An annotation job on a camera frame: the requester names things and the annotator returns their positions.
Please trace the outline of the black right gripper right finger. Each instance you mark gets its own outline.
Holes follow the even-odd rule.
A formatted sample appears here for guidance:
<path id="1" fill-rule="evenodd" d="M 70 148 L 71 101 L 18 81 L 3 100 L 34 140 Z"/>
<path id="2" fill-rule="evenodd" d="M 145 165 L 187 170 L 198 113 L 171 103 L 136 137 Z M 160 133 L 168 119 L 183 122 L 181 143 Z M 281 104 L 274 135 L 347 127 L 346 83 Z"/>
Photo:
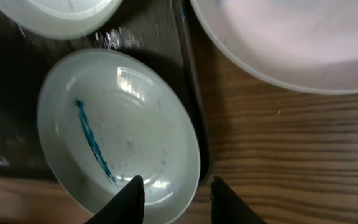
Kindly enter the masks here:
<path id="1" fill-rule="evenodd" d="M 267 224 L 220 177 L 210 191 L 212 224 Z"/>

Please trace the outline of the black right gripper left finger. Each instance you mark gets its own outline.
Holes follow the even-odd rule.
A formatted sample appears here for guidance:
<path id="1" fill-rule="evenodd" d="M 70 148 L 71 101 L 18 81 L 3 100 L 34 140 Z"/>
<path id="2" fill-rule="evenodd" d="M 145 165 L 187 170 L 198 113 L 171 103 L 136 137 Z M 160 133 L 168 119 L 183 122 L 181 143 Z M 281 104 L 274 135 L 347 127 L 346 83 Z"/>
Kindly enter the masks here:
<path id="1" fill-rule="evenodd" d="M 137 175 L 85 224 L 143 224 L 144 207 L 143 178 Z"/>

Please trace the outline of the white plate with blue streak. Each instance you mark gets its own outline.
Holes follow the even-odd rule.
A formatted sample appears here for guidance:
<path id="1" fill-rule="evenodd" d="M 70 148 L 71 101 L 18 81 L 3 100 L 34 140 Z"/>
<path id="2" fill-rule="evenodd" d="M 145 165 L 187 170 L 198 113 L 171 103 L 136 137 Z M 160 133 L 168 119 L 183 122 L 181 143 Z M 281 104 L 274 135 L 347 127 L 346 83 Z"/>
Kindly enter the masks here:
<path id="1" fill-rule="evenodd" d="M 63 188 L 99 212 L 135 176 L 145 223 L 171 223 L 191 203 L 200 150 L 174 91 L 144 63 L 117 51 L 79 50 L 46 76 L 37 104 L 45 158 Z"/>

